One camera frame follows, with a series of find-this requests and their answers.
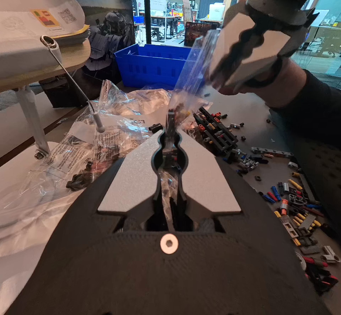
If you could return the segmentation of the black perforated board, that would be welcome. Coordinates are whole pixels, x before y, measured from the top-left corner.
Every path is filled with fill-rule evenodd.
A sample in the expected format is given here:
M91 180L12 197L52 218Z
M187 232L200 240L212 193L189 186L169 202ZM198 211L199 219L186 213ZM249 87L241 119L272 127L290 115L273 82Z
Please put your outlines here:
M330 224L341 236L341 153L336 147L300 135L291 135L288 147L297 159Z

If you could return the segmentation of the white paper bag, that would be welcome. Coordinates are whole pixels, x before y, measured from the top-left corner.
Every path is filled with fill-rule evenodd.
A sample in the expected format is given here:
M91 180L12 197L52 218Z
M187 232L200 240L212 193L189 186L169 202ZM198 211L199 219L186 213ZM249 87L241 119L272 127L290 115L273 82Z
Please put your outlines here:
M34 210L1 236L0 313L4 314L22 291L57 224L70 204Z

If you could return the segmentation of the person's right forearm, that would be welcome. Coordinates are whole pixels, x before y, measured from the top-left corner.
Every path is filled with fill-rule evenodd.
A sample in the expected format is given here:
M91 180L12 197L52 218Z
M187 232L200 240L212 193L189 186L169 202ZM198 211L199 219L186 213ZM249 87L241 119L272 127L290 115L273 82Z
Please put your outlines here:
M341 148L341 93L308 70L299 94L286 106L271 107L295 134Z

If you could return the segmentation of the person's right hand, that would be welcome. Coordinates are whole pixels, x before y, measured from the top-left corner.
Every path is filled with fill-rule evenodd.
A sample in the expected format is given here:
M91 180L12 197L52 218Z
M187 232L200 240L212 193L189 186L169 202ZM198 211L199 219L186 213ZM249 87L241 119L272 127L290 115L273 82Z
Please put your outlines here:
M247 85L225 86L220 88L219 92L227 96L253 93L260 97L268 107L282 108L300 93L305 86L306 79L307 74L300 66L290 58L284 58L282 68L271 84L261 88L253 88Z

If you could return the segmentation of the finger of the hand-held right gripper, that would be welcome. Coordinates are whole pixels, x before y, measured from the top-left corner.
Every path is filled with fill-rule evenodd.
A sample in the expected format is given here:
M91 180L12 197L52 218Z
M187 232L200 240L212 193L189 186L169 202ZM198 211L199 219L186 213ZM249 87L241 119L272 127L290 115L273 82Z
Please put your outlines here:
M209 67L210 81L227 81L242 60L260 45L261 31L255 22L248 15L237 13L220 30Z
M290 36L283 32L264 32L261 35L261 45L254 48L247 59L242 60L236 72L227 81L221 81L221 88L225 86L239 87L257 74L269 69L289 40Z

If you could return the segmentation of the long grey toy beam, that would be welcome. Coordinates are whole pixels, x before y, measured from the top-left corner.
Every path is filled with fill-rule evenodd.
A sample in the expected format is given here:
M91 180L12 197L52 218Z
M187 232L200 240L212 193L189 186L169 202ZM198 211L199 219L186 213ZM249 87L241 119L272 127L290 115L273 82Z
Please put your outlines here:
M283 158L294 157L293 153L287 152L287 151L266 149L266 148L260 148L260 147L251 147L250 150L254 154L260 154L263 156L273 156L273 157L283 157Z

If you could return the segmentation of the numbered clear parts bag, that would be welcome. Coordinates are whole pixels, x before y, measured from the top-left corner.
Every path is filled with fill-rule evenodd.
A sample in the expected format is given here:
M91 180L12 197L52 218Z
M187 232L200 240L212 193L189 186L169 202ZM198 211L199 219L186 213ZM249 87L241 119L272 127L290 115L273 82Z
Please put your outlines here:
M146 141L152 135L149 126L157 123L165 126L168 105L146 115L123 116L121 112L127 101L127 93L109 80L103 81L98 107L105 131L94 134L93 172L105 171Z

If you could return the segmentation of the black toy frame assembly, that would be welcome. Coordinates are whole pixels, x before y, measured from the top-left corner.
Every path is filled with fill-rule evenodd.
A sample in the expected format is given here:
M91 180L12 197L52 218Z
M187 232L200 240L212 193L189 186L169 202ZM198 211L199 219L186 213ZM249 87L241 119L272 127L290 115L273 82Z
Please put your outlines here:
M210 114L204 107L193 113L204 146L215 155L229 155L237 150L237 138L226 127L221 113Z

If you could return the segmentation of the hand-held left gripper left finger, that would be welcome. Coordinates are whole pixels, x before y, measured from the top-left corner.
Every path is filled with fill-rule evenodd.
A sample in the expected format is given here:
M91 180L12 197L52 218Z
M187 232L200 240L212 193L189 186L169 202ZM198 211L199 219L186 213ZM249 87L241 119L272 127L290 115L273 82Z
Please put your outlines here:
M161 193L164 130L158 130L127 154L99 204L98 212L126 217L151 217Z

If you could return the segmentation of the blue plastic bin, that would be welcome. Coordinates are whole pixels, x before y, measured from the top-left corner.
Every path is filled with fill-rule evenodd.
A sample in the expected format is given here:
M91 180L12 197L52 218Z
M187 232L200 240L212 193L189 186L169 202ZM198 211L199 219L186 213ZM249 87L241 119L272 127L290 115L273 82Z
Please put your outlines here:
M169 45L134 44L114 55L124 86L172 91L190 50Z

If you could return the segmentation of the pile of toy bricks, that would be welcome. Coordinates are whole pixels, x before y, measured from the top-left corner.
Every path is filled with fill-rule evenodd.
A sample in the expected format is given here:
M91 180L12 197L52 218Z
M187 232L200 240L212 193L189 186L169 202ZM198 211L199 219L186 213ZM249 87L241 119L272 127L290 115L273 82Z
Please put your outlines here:
M230 124L228 128L239 129L242 126L244 126L244 123L239 125ZM249 156L237 146L237 150L234 150L229 155L224 155L223 160L227 163L236 162L242 168L236 170L236 172L243 177L243 174L254 171L259 164L267 164L266 157L273 158L273 156L254 153ZM309 186L302 187L293 180L288 181L295 186L295 189L289 186L287 182L280 181L277 186L270 187L271 191L267 193L259 191L258 194L266 202L276 205L274 214L281 220L306 261L306 277L313 283L315 291L322 295L339 282L325 267L328 267L328 264L340 263L340 257L330 246L318 246L318 242L311 237L316 229L326 228L324 224L316 220L317 215L323 217L320 211L310 208L305 210L308 206L307 203L315 202L313 197L306 198L307 195L310 195Z

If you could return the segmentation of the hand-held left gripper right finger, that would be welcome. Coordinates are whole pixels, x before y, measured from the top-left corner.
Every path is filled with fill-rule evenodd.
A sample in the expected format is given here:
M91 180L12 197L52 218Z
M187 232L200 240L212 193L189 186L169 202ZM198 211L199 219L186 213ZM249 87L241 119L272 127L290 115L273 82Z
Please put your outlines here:
M176 131L178 201L189 218L214 218L241 212L216 157L183 130Z

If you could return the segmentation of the small clear parts bag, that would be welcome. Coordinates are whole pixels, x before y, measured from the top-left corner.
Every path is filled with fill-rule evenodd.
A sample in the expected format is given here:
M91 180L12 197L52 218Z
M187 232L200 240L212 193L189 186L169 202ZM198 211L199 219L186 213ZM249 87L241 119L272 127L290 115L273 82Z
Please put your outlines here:
M180 187L180 174L183 171L181 160L184 158L177 148L180 142L179 131L202 144L199 124L194 114L208 104L204 97L205 87L210 85L209 66L219 37L220 30L210 30L205 36L194 41L189 56L180 73L168 104L164 140L164 169L174 176Z

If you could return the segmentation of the small red toy set box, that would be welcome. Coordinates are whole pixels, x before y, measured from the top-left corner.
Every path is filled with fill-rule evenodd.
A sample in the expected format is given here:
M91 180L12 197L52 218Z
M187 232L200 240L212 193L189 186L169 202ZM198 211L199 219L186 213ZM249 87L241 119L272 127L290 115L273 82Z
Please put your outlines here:
M214 30L219 27L220 23L215 22L186 22L184 46L192 47L197 38L205 36L209 30Z

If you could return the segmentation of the dark toy set box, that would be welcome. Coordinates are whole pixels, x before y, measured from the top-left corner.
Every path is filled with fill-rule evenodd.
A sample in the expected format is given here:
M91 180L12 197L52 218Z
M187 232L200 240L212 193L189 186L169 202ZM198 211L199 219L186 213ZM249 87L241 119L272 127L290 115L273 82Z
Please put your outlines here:
M89 100L96 100L103 80L121 81L115 53L135 44L132 0L76 0L89 25L91 52L84 66L70 73Z

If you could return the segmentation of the black pole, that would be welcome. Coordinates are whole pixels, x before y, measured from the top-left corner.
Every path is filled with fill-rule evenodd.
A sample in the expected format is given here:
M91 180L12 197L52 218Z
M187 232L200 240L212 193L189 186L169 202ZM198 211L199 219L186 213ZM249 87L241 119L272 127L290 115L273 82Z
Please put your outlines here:
M145 29L146 29L146 44L151 45L151 14L150 14L150 0L144 0L144 20L145 20Z

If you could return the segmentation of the grey toy pulley wheel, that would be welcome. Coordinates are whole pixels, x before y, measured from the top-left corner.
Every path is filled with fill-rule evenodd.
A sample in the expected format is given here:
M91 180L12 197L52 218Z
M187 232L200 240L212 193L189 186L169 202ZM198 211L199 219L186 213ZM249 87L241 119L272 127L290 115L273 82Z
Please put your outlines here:
M306 269L307 269L307 264L306 264L305 259L303 258L303 256L302 256L300 253L295 252L295 254L296 254L297 259L298 259L299 262L300 262L300 265L301 265L302 270L303 270L303 271L306 271Z

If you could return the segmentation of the large clear crumpled bag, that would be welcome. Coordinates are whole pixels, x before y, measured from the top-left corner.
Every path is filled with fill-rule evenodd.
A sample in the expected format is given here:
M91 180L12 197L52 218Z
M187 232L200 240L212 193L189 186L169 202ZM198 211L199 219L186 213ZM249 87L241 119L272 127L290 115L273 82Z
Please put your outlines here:
M18 189L1 195L1 240L20 232L45 206L75 194L66 185L74 175L83 172L89 161L92 159L86 156L69 173L63 173L55 169L58 162L39 160Z

